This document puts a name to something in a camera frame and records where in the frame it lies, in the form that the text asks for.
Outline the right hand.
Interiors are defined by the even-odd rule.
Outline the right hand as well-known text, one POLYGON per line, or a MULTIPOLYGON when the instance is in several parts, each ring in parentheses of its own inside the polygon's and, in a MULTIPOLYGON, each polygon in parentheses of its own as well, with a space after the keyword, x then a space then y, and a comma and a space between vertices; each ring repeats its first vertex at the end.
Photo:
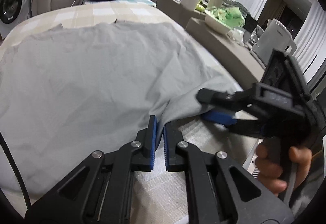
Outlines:
MULTIPOLYGON (((256 148, 257 158, 255 160, 256 167, 260 170, 258 181, 262 183, 275 196, 287 189, 287 182, 280 179, 283 169, 280 165, 271 162, 268 159, 268 149, 263 143, 256 148)), ((291 147, 289 149, 289 158, 292 162, 298 164, 298 171, 294 189, 299 187, 311 168, 312 151, 306 147, 291 147)))

